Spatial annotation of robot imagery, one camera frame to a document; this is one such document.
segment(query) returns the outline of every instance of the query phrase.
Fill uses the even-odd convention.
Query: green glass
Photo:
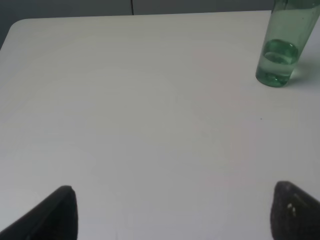
[[[320,0],[275,0],[256,78],[262,84],[286,85],[320,15]]]

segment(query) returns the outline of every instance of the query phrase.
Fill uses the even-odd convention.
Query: white table
[[[15,23],[0,51],[0,229],[71,185],[79,240],[271,240],[277,181],[320,199],[320,24],[305,80],[276,89],[255,78],[269,16]]]

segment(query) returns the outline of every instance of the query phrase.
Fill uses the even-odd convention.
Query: black object
[[[0,232],[0,240],[76,240],[78,210],[71,186],[61,186]]]
[[[274,240],[320,240],[320,203],[289,181],[275,186],[270,221]]]

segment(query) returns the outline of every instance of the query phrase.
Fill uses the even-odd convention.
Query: water
[[[271,87],[283,87],[290,79],[297,61],[299,51],[290,42],[273,39],[262,50],[256,78]]]

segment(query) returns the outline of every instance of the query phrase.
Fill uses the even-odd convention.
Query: glass
[[[262,84],[286,85],[320,15],[320,0],[275,0],[256,78]]]

